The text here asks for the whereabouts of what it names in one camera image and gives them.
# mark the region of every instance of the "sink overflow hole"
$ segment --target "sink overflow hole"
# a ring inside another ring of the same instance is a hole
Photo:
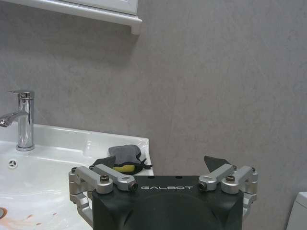
[[[9,160],[9,168],[10,169],[15,169],[17,167],[18,163],[17,163],[17,160],[16,159],[10,159]]]

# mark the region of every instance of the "white sink basin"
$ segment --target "white sink basin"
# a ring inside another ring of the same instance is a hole
[[[149,157],[146,138],[35,125],[35,149],[15,149],[17,123],[0,128],[0,230],[90,230],[69,200],[68,172],[108,156],[108,148],[138,145]],[[153,175],[143,170],[139,175]]]

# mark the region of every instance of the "white toilet tank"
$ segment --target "white toilet tank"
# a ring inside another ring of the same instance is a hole
[[[293,204],[287,230],[307,229],[307,192],[299,193]]]

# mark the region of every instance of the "bolt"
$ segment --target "bolt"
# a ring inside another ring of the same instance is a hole
[[[235,181],[235,177],[234,176],[226,176],[226,180],[229,181],[229,182],[233,182]]]
[[[197,184],[197,188],[198,188],[198,190],[200,190],[201,192],[205,192],[205,191],[207,191],[207,184],[198,183],[198,184]]]
[[[103,175],[100,177],[100,181],[101,182],[106,182],[106,181],[109,181],[109,176],[108,175]]]
[[[129,184],[129,191],[131,192],[135,192],[138,189],[138,184],[133,182],[131,184]]]

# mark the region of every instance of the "faucet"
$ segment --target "faucet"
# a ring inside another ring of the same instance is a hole
[[[34,149],[33,142],[33,112],[34,92],[28,90],[10,91],[18,95],[18,111],[0,116],[0,127],[8,127],[18,118],[18,151]]]

